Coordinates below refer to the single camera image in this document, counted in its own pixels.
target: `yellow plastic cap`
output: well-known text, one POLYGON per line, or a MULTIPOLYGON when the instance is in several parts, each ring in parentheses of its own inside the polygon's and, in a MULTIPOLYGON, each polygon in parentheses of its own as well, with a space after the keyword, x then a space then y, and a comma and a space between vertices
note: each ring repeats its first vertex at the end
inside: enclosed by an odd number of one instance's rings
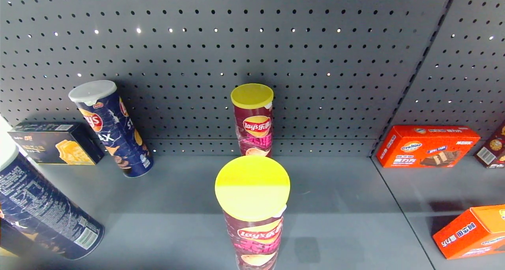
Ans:
POLYGON ((243 109, 258 109, 274 99, 274 91, 264 84, 246 83, 231 92, 233 105, 243 109))
POLYGON ((262 221, 279 214, 289 197, 289 176, 275 160, 243 156, 227 163, 216 178, 222 209, 242 221, 262 221))

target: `pegboard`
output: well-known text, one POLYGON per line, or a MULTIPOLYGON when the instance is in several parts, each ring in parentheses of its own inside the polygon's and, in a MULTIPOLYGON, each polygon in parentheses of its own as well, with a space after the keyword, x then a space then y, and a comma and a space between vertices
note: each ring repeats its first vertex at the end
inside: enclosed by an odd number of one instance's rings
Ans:
POLYGON ((234 139, 260 82, 276 138, 377 139, 445 1, 1 0, 2 116, 81 119, 70 89, 111 79, 148 139, 234 139))
MULTIPOLYGON (((373 139, 277 139, 275 156, 366 156, 372 149, 373 139)), ((224 155, 238 156, 240 149, 235 139, 151 139, 149 147, 164 155, 224 155)))
POLYGON ((466 125, 486 139, 505 120, 505 0, 453 0, 393 124, 466 125))

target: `shelf surface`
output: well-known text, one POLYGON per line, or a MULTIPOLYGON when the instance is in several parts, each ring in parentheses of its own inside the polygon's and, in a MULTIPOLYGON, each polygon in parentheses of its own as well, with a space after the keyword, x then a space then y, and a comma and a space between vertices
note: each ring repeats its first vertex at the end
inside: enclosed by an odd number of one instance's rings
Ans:
POLYGON ((446 260, 431 236, 469 207, 505 203, 505 170, 467 156, 453 168, 382 168, 384 180, 437 270, 503 268, 502 254, 446 260))
MULTIPOLYGON (((112 158, 98 166, 43 165, 47 178, 106 226, 97 249, 78 261, 36 250, 30 261, 60 269, 235 270, 234 250, 213 193, 233 157, 155 158, 125 178, 112 158)), ((292 191, 277 268, 430 269, 380 174, 365 157, 276 157, 292 191)))

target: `dark blue box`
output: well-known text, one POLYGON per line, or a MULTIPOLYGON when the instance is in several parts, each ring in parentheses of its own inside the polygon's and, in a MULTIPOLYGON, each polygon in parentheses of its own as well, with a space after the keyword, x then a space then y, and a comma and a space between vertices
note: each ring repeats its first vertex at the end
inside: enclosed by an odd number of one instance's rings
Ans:
POLYGON ((39 164, 95 165, 103 158, 78 122, 22 122, 9 134, 39 164))

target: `clear plastic lid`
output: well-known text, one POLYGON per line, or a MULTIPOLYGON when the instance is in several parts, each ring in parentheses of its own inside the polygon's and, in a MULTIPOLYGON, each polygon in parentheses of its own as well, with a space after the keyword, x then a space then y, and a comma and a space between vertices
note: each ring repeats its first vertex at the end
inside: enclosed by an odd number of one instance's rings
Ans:
POLYGON ((3 171, 18 156, 18 146, 7 134, 0 135, 0 171, 3 171))
POLYGON ((113 81, 101 79, 90 81, 79 85, 68 93, 68 98, 73 102, 83 102, 87 106, 96 103, 98 99, 107 97, 116 91, 117 87, 113 81))

